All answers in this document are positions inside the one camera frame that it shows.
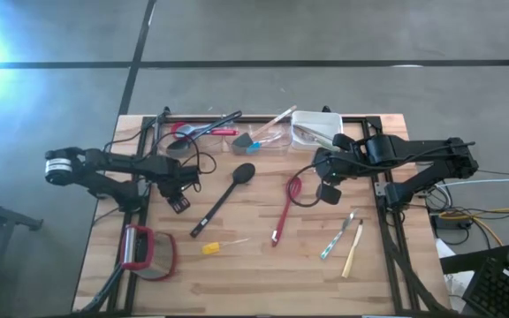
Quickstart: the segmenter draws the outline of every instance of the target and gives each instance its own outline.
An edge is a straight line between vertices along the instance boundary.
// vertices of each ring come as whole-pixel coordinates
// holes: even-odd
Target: red tongs
[[[288,191],[295,199],[301,191],[301,180],[296,177],[289,182],[286,182],[286,205],[284,207],[284,211],[280,216],[280,220],[278,220],[278,225],[275,231],[272,232],[272,247],[278,245],[278,241],[280,240],[280,236],[282,236],[282,230],[284,229],[284,223],[286,221],[286,215],[288,214],[288,208],[290,207],[290,195],[288,195]]]

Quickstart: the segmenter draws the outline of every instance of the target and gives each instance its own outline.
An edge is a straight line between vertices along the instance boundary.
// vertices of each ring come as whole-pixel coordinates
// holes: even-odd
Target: black spoon
[[[221,208],[229,194],[233,191],[236,185],[242,185],[248,182],[255,175],[255,166],[252,163],[243,163],[235,171],[233,172],[233,183],[229,186],[229,189],[225,191],[221,199],[216,203],[216,205],[211,208],[207,215],[205,215],[202,220],[195,226],[194,230],[190,232],[190,236],[195,238],[200,234],[201,230],[205,227],[205,225],[211,220],[211,218],[215,215],[215,213]]]
[[[220,125],[223,125],[229,121],[232,121],[233,119],[239,118],[242,115],[243,115],[242,111],[237,110],[234,113],[232,113],[231,115],[227,115],[227,116],[217,120],[215,123],[201,129],[199,132],[195,133],[193,136],[188,136],[188,137],[178,139],[178,140],[172,142],[166,148],[166,154],[168,154],[172,157],[181,157],[183,155],[186,155],[187,150],[190,148],[190,144],[192,143],[192,140],[196,140],[196,139],[200,138],[203,134],[212,130],[213,128],[219,127]]]

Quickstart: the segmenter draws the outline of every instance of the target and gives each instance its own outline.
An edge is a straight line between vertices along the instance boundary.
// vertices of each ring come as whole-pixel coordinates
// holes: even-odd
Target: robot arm
[[[85,161],[80,160],[81,156],[85,157]],[[99,149],[63,148],[48,151],[45,157],[45,178],[48,182],[57,186],[84,186],[94,196],[108,194],[124,212],[138,210],[143,204],[137,183],[119,182],[97,171],[143,176],[147,181],[156,184],[160,194],[177,213],[190,206],[190,202],[182,194],[182,187],[199,182],[197,166],[184,167],[178,160],[165,155],[136,157],[112,154]]]
[[[340,151],[318,148],[314,165],[323,180],[318,197],[337,204],[341,192],[334,186],[347,178],[370,177],[397,168],[405,163],[433,163],[402,183],[390,183],[384,188],[387,208],[401,208],[412,200],[414,193],[431,188],[445,178],[470,178],[478,163],[460,138],[448,140],[406,141],[398,136],[380,134],[364,140],[353,140],[337,134],[333,146]]]

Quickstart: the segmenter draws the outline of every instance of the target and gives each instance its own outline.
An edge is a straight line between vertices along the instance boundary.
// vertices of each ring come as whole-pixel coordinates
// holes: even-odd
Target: gray floor
[[[145,0],[0,0],[0,61],[130,61]],[[162,0],[143,60],[509,58],[509,0]],[[110,140],[128,70],[0,71],[0,204],[45,219],[19,229],[0,275],[0,316],[70,309],[95,207],[43,179],[44,152]],[[474,140],[509,171],[509,67],[141,70],[130,114],[276,113],[297,104],[401,112],[410,136]],[[496,178],[477,174],[475,178]],[[452,188],[464,207],[509,207],[509,184]],[[490,223],[509,242],[509,219]],[[449,240],[461,233],[441,233]],[[482,235],[453,249],[485,248]]]

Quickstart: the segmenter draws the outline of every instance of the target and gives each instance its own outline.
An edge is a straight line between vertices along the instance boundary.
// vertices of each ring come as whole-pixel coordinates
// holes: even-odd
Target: wooden table
[[[384,133],[407,139],[406,124],[400,114],[380,115]],[[137,133],[142,116],[122,116],[115,140]],[[362,138],[360,125],[345,124],[345,134]],[[137,140],[113,145],[112,152],[134,154]],[[217,171],[201,175],[200,193],[186,191],[192,207],[180,215],[168,206],[153,187],[147,226],[172,234],[177,241],[177,273],[162,282],[139,280],[134,314],[391,314],[390,285],[386,272],[376,206],[370,178],[347,180],[339,189],[341,202],[331,206],[320,202],[312,208],[292,206],[284,233],[277,247],[270,236],[276,229],[285,204],[285,183],[297,170],[308,165],[313,152],[291,150],[287,155],[236,156],[223,142],[215,155]],[[202,164],[208,169],[209,161]],[[232,171],[244,162],[256,167],[247,185],[239,185],[219,209],[198,238],[189,232],[221,197],[232,182]],[[396,181],[416,173],[413,164],[393,171]],[[127,175],[108,173],[119,180]],[[318,179],[313,171],[301,176],[300,199],[315,198]],[[115,208],[113,200],[101,201],[95,217]],[[353,241],[353,222],[329,257],[319,255],[337,234],[347,215],[358,208],[356,218],[364,219],[350,276],[340,276]],[[85,306],[110,275],[118,250],[123,216],[105,217],[93,228],[81,271],[74,309]],[[450,306],[435,241],[424,209],[410,208],[404,223],[412,266],[425,286],[444,306]],[[219,254],[202,255],[209,242],[228,242],[250,238],[247,242],[223,247]],[[403,277],[400,290],[405,298]],[[120,288],[125,298],[125,286]]]

